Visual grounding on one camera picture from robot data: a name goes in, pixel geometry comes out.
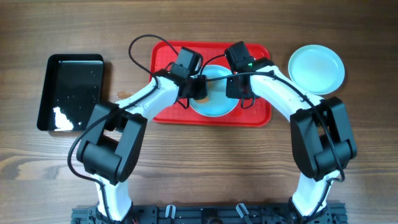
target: black cable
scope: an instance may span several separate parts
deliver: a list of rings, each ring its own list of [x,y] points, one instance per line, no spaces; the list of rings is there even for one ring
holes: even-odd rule
[[[187,98],[187,105],[185,106],[181,101],[177,101],[177,103],[179,103],[181,106],[182,106],[182,108],[184,108],[184,109],[188,109],[189,108],[189,99]]]
[[[157,36],[157,35],[146,34],[146,35],[141,35],[141,36],[135,38],[135,39],[131,42],[131,44],[130,44],[130,46],[129,46],[129,57],[130,57],[130,59],[132,60],[132,62],[134,62],[138,67],[142,68],[144,71],[146,71],[147,73],[149,73],[149,74],[152,76],[152,78],[155,79],[155,86],[153,87],[153,89],[151,89],[151,91],[149,91],[149,92],[146,93],[144,96],[142,96],[142,97],[140,97],[139,99],[137,99],[136,101],[134,101],[134,102],[128,104],[127,106],[122,107],[122,108],[120,108],[120,109],[118,109],[118,110],[116,110],[116,111],[113,111],[113,112],[111,112],[110,114],[107,114],[107,115],[103,116],[102,118],[96,120],[94,123],[92,123],[91,125],[89,125],[89,126],[76,138],[76,140],[73,142],[72,146],[71,146],[70,149],[69,149],[69,153],[68,153],[68,157],[67,157],[68,167],[69,167],[70,171],[71,171],[75,176],[77,176],[77,177],[79,177],[79,178],[82,178],[82,179],[85,179],[85,180],[89,180],[89,181],[92,181],[92,182],[96,182],[96,183],[99,185],[100,191],[101,191],[101,194],[102,194],[102,198],[103,198],[105,213],[106,213],[108,222],[109,222],[110,224],[113,223],[113,220],[112,220],[111,215],[110,215],[110,212],[109,212],[109,207],[108,207],[108,202],[107,202],[107,200],[106,200],[106,192],[105,192],[105,189],[104,189],[104,184],[103,184],[101,181],[97,180],[97,179],[94,179],[94,178],[92,178],[92,177],[88,177],[88,176],[79,174],[79,173],[73,168],[73,166],[72,166],[72,155],[73,155],[73,152],[74,152],[74,150],[75,150],[77,144],[79,143],[79,141],[81,141],[81,139],[83,139],[83,137],[84,137],[90,130],[92,130],[95,126],[99,125],[101,122],[103,122],[103,121],[105,121],[105,120],[107,120],[107,119],[110,119],[110,118],[116,116],[116,115],[119,114],[119,113],[122,113],[124,110],[126,110],[126,109],[128,109],[128,108],[131,108],[131,107],[133,107],[133,106],[135,106],[138,102],[140,102],[140,101],[142,101],[143,99],[147,98],[149,95],[153,94],[153,92],[155,92],[156,89],[158,89],[158,87],[159,87],[159,81],[158,81],[158,79],[154,76],[154,74],[153,74],[150,70],[148,70],[146,67],[142,66],[140,63],[138,63],[136,60],[134,60],[134,58],[133,58],[132,55],[131,55],[131,48],[132,48],[132,45],[133,45],[137,40],[139,40],[139,39],[141,39],[141,38],[144,38],[144,37],[155,37],[155,38],[158,38],[158,39],[164,41],[164,42],[165,42],[168,46],[170,46],[170,47],[172,48],[172,50],[178,55],[178,52],[174,49],[174,47],[173,47],[167,40],[165,40],[165,39],[163,39],[163,38],[161,38],[161,37],[159,37],[159,36]]]
[[[255,104],[255,102],[256,102],[256,96],[253,96],[251,99],[252,99],[252,100],[251,100],[251,104],[250,104],[249,106],[247,106],[247,107],[244,107],[244,106],[243,106],[243,105],[244,105],[244,98],[242,98],[242,101],[241,101],[241,108],[244,109],[244,110],[246,110],[246,109],[249,109],[250,107],[252,107],[252,106]]]
[[[170,67],[172,64],[174,64],[174,62],[170,62],[164,69],[168,70],[169,67]]]
[[[313,218],[313,216],[317,213],[318,209],[321,207],[323,201],[326,199],[326,195],[327,195],[327,193],[328,193],[328,191],[330,189],[331,182],[332,181],[344,182],[344,180],[345,180],[345,174],[344,174],[343,168],[341,166],[340,160],[337,157],[335,145],[333,144],[333,141],[331,139],[330,132],[329,132],[329,129],[328,129],[327,125],[326,125],[326,122],[322,118],[321,114],[315,108],[315,105],[307,98],[307,96],[305,96],[300,90],[296,89],[296,87],[294,87],[292,84],[290,84],[289,82],[287,82],[284,79],[279,78],[278,76],[276,76],[274,74],[264,73],[264,72],[244,72],[244,73],[236,73],[236,74],[233,74],[233,75],[227,75],[227,76],[224,76],[224,77],[211,78],[211,79],[207,79],[207,81],[208,82],[212,82],[212,81],[222,80],[222,79],[225,79],[225,78],[236,77],[236,76],[239,76],[239,75],[264,75],[266,77],[270,77],[270,78],[276,79],[276,80],[284,83],[285,85],[290,87],[293,91],[295,91],[301,98],[303,98],[304,101],[306,101],[311,106],[311,109],[315,113],[315,116],[318,118],[319,123],[322,125],[322,128],[323,128],[323,130],[325,132],[326,138],[328,139],[328,142],[329,142],[329,145],[330,145],[331,153],[333,154],[333,157],[335,159],[337,170],[339,170],[339,172],[340,172],[341,179],[336,178],[336,177],[332,177],[332,178],[329,178],[326,181],[326,187],[323,190],[323,193],[322,193],[320,201],[317,203],[317,206],[314,208],[314,210],[311,212],[311,214],[304,221],[304,224],[306,224],[306,223],[308,223],[311,220],[311,218]]]
[[[220,57],[224,57],[224,56],[225,56],[225,55],[222,54],[222,55],[217,55],[217,56],[212,57],[211,59],[209,59],[209,60],[202,66],[199,75],[202,75],[202,73],[203,73],[203,71],[204,71],[206,65],[208,65],[212,60],[217,59],[217,58],[220,58]]]

